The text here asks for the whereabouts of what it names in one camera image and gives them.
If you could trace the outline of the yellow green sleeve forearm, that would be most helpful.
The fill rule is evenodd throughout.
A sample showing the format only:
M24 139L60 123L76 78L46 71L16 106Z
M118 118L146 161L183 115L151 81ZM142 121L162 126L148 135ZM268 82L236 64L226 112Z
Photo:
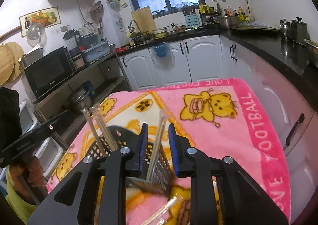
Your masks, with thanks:
M8 194L5 198L23 224L27 224L29 217L36 210L37 206L25 201L14 188L14 185L19 184L18 176L23 172L24 169L20 165L13 166L12 168L9 167L7 169L6 177Z

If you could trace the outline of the person's left hand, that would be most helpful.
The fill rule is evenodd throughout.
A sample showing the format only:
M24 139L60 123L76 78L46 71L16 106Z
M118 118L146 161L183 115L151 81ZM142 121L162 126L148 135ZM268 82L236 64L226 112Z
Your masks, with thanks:
M43 168L40 165L40 161L37 157L34 157L33 160L26 166L22 165L10 165L8 175L12 187L18 193L18 195L29 204L34 204L30 194L24 188L19 176L27 170L29 176L27 178L28 183L32 187L40 187L46 190L45 178L43 177Z

